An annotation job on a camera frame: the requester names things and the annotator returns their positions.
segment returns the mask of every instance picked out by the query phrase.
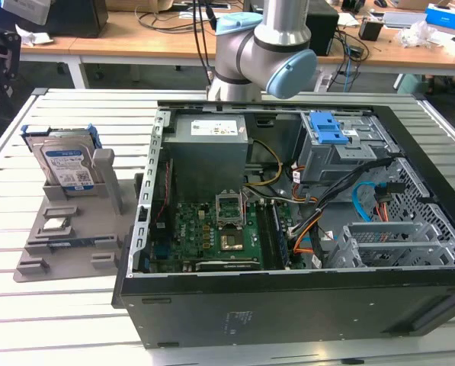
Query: aluminum workbench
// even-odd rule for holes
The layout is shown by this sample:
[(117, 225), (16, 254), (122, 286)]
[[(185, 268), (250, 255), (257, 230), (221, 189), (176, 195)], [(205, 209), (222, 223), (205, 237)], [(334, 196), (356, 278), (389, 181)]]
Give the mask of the aluminum workbench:
[[(15, 283), (13, 270), (40, 206), (44, 183), (36, 159), (18, 136), (20, 125), (92, 123), (104, 147), (115, 151), (117, 177), (133, 178), (146, 164), (160, 99), (203, 100), (204, 93), (40, 91), (29, 98), (0, 139), (0, 365), (302, 365), (339, 364), (343, 358), (357, 358), (366, 364), (455, 366), (455, 318), (421, 338), (146, 351), (127, 312), (110, 305), (115, 277)], [(408, 95), (313, 93), (294, 100), (390, 106), (455, 187), (455, 129), (426, 101)]]

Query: blue box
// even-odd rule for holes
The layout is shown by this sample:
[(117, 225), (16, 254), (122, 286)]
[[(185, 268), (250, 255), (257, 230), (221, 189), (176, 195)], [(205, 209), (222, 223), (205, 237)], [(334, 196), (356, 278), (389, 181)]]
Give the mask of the blue box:
[(455, 29), (455, 9), (439, 8), (429, 4), (425, 14), (427, 14), (427, 23)]

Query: desk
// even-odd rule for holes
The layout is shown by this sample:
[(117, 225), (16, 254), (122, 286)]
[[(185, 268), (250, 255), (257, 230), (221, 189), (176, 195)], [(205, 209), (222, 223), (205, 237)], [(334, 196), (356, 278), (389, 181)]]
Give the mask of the desk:
[[(366, 14), (370, 5), (367, 5), (360, 15)], [(386, 10), (399, 11), (390, 7)], [(188, 22), (191, 21), (172, 19), (168, 21), (168, 25)], [(347, 27), (344, 30), (357, 37), (359, 28)], [(403, 48), (393, 40), (396, 33), (397, 30), (383, 28), (377, 42), (365, 42), (370, 49), (370, 57), (361, 64), (361, 72), (455, 75), (455, 56), (447, 55), (436, 45), (432, 45), (430, 49)], [(212, 34), (206, 36), (207, 53), (212, 59), (212, 65), (215, 65), (216, 40)], [(146, 29), (138, 24), (131, 12), (110, 12), (100, 38), (57, 37), (55, 44), (23, 47), (21, 59), (67, 63), (76, 88), (88, 87), (84, 63), (200, 66), (193, 34), (171, 35)], [(327, 80), (332, 77), (343, 59), (344, 54), (339, 42), (334, 42), (329, 56), (319, 57), (322, 74), (316, 90), (326, 89), (324, 85), (327, 85)]]
[[(22, 124), (74, 127), (93, 123), (115, 151), (119, 179), (146, 164), (157, 101), (204, 100), (201, 91), (49, 90), (32, 95), (0, 139), (0, 365), (137, 364), (198, 366), (339, 364), (362, 358), (380, 366), (455, 366), (455, 318), (424, 337), (347, 339), (146, 351), (125, 310), (110, 301), (114, 276), (15, 283), (12, 272), (43, 196), (44, 174), (18, 136)], [(274, 100), (264, 95), (264, 100)], [(316, 104), (388, 105), (455, 187), (455, 129), (427, 102), (408, 95), (302, 93)]]

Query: robotic arm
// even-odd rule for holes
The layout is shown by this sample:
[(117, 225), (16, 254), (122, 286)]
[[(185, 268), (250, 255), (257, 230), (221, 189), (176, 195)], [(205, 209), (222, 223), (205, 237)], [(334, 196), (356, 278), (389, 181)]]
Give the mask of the robotic arm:
[(309, 0), (264, 0), (264, 14), (233, 13), (216, 29), (215, 77), (210, 101), (260, 101), (261, 90), (287, 99), (316, 70), (306, 26)]

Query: white label sticker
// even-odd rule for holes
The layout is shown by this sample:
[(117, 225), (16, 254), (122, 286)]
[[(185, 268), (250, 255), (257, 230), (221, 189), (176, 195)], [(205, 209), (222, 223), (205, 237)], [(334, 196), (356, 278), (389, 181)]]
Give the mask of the white label sticker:
[(300, 172), (293, 172), (293, 181), (297, 184), (300, 183)]
[(320, 269), (322, 268), (322, 262), (320, 261), (319, 258), (314, 254), (312, 255), (312, 264), (315, 266), (315, 268)]
[(334, 233), (332, 231), (324, 233), (324, 236), (321, 238), (321, 240), (334, 240)]
[(191, 123), (192, 136), (237, 136), (234, 120), (194, 120)]
[(357, 136), (356, 130), (342, 130), (342, 134), (346, 136)]
[(47, 151), (46, 160), (62, 187), (72, 191), (93, 188), (90, 171), (82, 165), (85, 159), (81, 150)]

